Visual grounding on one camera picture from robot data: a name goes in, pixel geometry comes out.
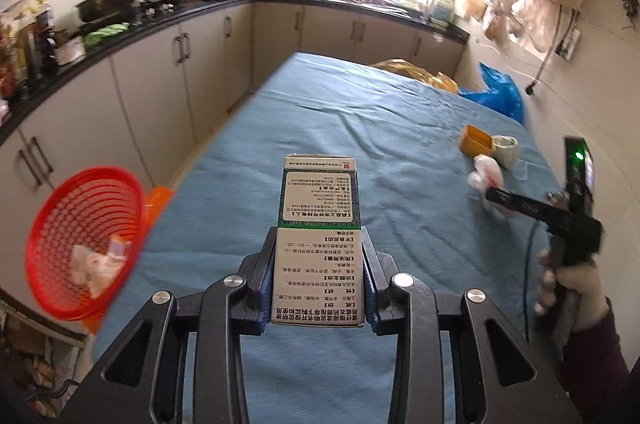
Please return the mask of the right hand white glove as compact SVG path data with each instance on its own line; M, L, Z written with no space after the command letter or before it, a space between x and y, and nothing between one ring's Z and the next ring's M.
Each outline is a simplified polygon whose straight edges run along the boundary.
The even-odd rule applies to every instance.
M562 286L578 295L573 332L587 331L605 318L610 306L604 294L599 268L592 259L578 262L575 266L553 269L550 251L543 249L537 255L537 260L542 266L535 303L538 317L546 315L558 303L555 290Z

